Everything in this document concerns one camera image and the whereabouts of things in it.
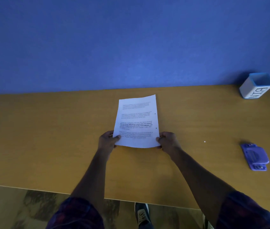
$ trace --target sleeve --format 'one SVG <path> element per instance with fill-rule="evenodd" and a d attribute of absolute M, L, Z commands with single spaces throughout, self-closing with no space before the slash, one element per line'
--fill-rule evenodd
<path fill-rule="evenodd" d="M 221 206 L 217 229 L 270 229 L 270 212 L 260 207 L 247 195 L 234 191 Z"/>
<path fill-rule="evenodd" d="M 104 229 L 103 219 L 90 202 L 82 198 L 68 198 L 49 220 L 46 229 Z"/>

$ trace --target table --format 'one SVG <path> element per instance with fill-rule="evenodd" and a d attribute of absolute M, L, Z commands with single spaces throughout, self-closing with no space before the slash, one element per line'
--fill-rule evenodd
<path fill-rule="evenodd" d="M 99 136 L 114 128 L 118 100 L 153 94 L 160 130 L 174 132 L 201 165 L 270 211 L 270 164 L 267 172 L 251 171 L 239 146 L 256 143 L 270 159 L 270 90 L 244 100 L 234 85 L 0 95 L 0 185 L 71 193 Z M 156 148 L 115 149 L 105 197 L 198 208 Z"/>

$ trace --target hand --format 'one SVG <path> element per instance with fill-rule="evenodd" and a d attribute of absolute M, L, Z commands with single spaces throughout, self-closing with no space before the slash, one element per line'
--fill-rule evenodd
<path fill-rule="evenodd" d="M 106 156 L 106 159 L 108 160 L 110 153 L 114 148 L 116 148 L 115 143 L 120 140 L 121 136 L 118 135 L 116 137 L 113 137 L 114 131 L 107 131 L 104 134 L 102 134 L 99 137 L 99 144 L 98 144 L 98 150 L 96 154 L 104 155 Z"/>
<path fill-rule="evenodd" d="M 156 138 L 157 142 L 161 145 L 159 148 L 162 148 L 170 157 L 176 149 L 182 149 L 174 133 L 161 132 L 159 135 L 160 137 Z"/>

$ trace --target sheet of paper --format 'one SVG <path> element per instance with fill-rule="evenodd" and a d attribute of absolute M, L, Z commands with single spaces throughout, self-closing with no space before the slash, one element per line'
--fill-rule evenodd
<path fill-rule="evenodd" d="M 156 96 L 119 100 L 113 137 L 121 135 L 116 145 L 135 148 L 159 146 Z"/>

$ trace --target person's left hand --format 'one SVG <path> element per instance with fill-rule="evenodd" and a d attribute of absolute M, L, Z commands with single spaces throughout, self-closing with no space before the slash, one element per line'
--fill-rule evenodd
<path fill-rule="evenodd" d="M 113 137 L 113 133 L 113 130 L 107 131 L 99 137 L 97 153 L 106 155 L 107 159 L 109 158 L 112 150 L 116 148 L 115 143 L 121 138 L 120 135 Z"/>

